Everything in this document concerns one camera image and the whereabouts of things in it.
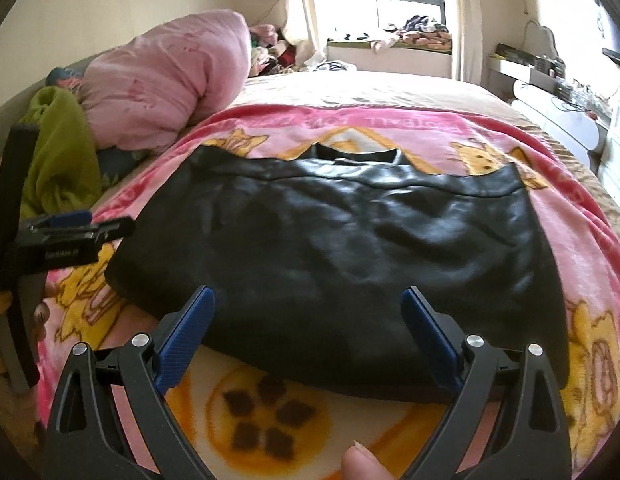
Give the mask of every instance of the blue gripper pad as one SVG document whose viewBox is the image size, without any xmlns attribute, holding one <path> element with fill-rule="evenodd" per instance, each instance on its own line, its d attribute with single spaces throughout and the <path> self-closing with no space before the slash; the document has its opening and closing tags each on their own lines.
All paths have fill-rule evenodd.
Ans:
<svg viewBox="0 0 620 480">
<path fill-rule="evenodd" d="M 54 215 L 49 222 L 50 227 L 81 227 L 92 222 L 90 211 L 72 211 Z"/>
<path fill-rule="evenodd" d="M 200 286 L 181 312 L 175 315 L 176 323 L 161 348 L 157 348 L 154 387 L 161 396 L 181 383 L 214 315 L 215 295 L 205 286 Z"/>
<path fill-rule="evenodd" d="M 420 293 L 408 289 L 401 298 L 401 315 L 437 386 L 458 394 L 463 387 L 460 356 L 439 326 L 437 313 Z"/>
</svg>

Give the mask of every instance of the silver screw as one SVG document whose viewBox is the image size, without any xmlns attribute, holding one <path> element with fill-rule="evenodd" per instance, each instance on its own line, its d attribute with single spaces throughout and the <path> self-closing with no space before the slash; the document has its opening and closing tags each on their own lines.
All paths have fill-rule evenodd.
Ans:
<svg viewBox="0 0 620 480">
<path fill-rule="evenodd" d="M 481 348 L 485 344 L 485 341 L 480 335 L 469 335 L 466 341 L 468 345 L 474 346 L 474 348 Z"/>
<path fill-rule="evenodd" d="M 87 349 L 88 349 L 88 346 L 85 343 L 77 343 L 76 345 L 72 347 L 72 353 L 74 355 L 81 355 L 85 353 Z"/>
<path fill-rule="evenodd" d="M 137 334 L 132 338 L 132 346 L 146 346 L 149 340 L 148 334 Z"/>
<path fill-rule="evenodd" d="M 531 345 L 527 347 L 527 349 L 530 351 L 530 354 L 532 355 L 539 356 L 539 355 L 542 355 L 543 353 L 543 348 L 541 348 L 541 346 L 537 345 L 536 343 L 532 343 Z"/>
</svg>

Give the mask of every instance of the pink pillow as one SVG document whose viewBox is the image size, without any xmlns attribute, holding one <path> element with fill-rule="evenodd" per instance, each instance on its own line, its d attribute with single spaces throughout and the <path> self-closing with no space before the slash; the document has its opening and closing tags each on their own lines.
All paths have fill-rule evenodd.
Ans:
<svg viewBox="0 0 620 480">
<path fill-rule="evenodd" d="M 77 96 L 98 150 L 165 151 L 188 124 L 234 101 L 250 72 L 242 15 L 178 18 L 94 59 Z"/>
</svg>

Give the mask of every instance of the cartoon print blanket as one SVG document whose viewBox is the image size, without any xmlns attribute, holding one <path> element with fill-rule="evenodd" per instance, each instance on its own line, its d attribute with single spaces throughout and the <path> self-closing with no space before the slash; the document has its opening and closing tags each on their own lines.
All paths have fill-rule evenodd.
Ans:
<svg viewBox="0 0 620 480">
<path fill-rule="evenodd" d="M 595 200 L 538 137 L 497 120 L 451 112 L 237 107 L 194 129 L 102 206 L 96 219 L 136 217 L 200 144 L 240 156 L 292 159 L 313 142 L 347 152 L 398 147 L 427 173 L 484 174 L 508 162 L 517 165 L 552 245 L 564 288 L 571 371 L 562 398 L 576 477 L 620 418 L 620 245 Z M 117 297 L 105 283 L 103 271 L 114 251 L 106 245 L 98 263 L 49 276 L 58 294 L 50 300 L 48 337 L 40 345 L 43 420 L 74 343 L 82 340 L 94 349 L 118 346 L 155 326 L 154 319 Z M 135 456 L 152 467 L 130 408 L 122 392 L 116 394 Z M 203 346 L 167 400 L 219 480 L 263 475 L 336 480 L 341 477 L 341 454 L 353 440 L 369 447 L 398 477 L 445 408 L 314 390 L 267 376 Z M 479 459 L 497 410 L 496 405 L 486 410 L 462 467 Z"/>
</svg>

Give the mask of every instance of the beige bed sheet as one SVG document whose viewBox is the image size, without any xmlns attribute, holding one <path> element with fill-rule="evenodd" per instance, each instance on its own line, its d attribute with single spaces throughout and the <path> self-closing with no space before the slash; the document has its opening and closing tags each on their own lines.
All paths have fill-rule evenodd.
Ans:
<svg viewBox="0 0 620 480">
<path fill-rule="evenodd" d="M 310 72 L 248 81 L 232 107 L 248 104 L 428 108 L 481 114 L 540 137 L 596 200 L 620 241 L 620 208 L 597 177 L 565 147 L 480 86 L 450 79 L 385 72 Z"/>
</svg>

